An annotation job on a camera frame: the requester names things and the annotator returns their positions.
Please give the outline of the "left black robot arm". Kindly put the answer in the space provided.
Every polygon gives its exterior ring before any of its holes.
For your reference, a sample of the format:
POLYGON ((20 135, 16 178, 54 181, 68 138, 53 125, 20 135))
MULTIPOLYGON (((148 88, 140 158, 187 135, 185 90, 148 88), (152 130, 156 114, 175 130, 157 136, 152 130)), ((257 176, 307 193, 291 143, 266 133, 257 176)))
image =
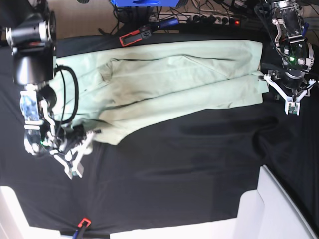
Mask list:
POLYGON ((263 0, 254 7, 254 12, 282 61, 281 68, 269 68, 259 79, 283 98, 286 114, 299 115, 301 100, 319 82, 319 75, 312 71, 315 51, 306 39, 309 25, 294 0, 263 0))

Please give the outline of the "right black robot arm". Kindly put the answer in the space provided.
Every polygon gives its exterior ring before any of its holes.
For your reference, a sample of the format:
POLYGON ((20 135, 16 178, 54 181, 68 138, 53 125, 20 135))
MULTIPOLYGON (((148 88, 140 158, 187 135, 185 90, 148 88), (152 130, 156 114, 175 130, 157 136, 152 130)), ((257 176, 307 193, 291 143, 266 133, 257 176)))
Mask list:
POLYGON ((24 89, 20 110, 24 117, 24 147, 37 157, 52 156, 72 179, 82 177, 81 160, 92 152, 96 131, 72 122, 79 106, 79 84, 75 72, 56 63, 56 17, 47 1, 31 4, 27 0, 0 3, 0 28, 13 57, 13 81, 24 89), (49 82, 67 71, 74 83, 74 107, 69 118, 55 119, 56 92, 49 82))

